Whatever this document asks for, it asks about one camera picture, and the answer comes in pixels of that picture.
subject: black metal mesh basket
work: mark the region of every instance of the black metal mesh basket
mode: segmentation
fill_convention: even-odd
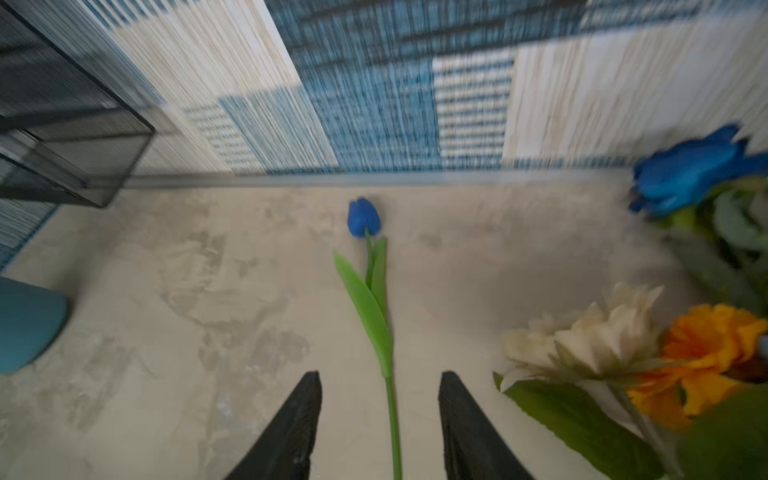
[[[153,135],[0,0],[0,198],[106,207]]]

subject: blue and white wall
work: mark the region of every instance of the blue and white wall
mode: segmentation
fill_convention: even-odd
[[[728,121],[768,148],[759,0],[40,3],[160,124],[138,174],[609,167]]]

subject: concrete surface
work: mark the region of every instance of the concrete surface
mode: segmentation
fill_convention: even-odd
[[[349,199],[379,208],[406,478],[444,478],[440,373],[455,370],[538,480],[603,478],[495,391],[504,329],[667,287],[665,322],[701,300],[626,184],[129,190],[62,207],[4,275],[74,312],[34,364],[0,378],[0,478],[198,478],[234,467],[307,370],[323,408],[312,478],[391,478],[376,357],[333,266],[359,266]]]

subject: blue flower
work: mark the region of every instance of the blue flower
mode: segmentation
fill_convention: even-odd
[[[366,236],[366,228],[371,235],[376,235],[382,229],[382,221],[376,212],[376,207],[363,197],[349,202],[349,215],[346,218],[349,232],[358,238]]]
[[[747,139],[733,142],[735,124],[719,128],[704,138],[684,141],[638,161],[634,167],[629,208],[645,209],[652,218],[665,217],[704,199],[714,185],[745,175],[768,174],[768,154],[744,156]]]

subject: tulip stem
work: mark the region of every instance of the tulip stem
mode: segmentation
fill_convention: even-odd
[[[612,383],[608,383],[608,388],[611,389],[611,393],[614,394],[616,400],[619,401],[624,410],[627,411],[629,416],[637,428],[640,430],[645,441],[659,456],[659,461],[664,466],[664,470],[667,471],[667,476],[670,480],[684,480],[685,476],[680,471],[680,466],[677,464],[675,458],[670,455],[668,449],[664,448],[664,442],[661,440],[658,432],[653,425],[648,425],[648,421],[638,412],[632,403],[632,400],[627,396],[624,388]]]
[[[371,248],[371,230],[366,227],[366,249],[368,250],[368,269],[366,270],[366,285],[371,288],[373,280],[373,252]]]
[[[389,404],[389,436],[392,437],[392,474],[395,480],[402,479],[402,464],[400,462],[400,426],[397,420],[397,401],[395,398],[395,381],[391,376],[384,377],[386,383],[386,399]]]

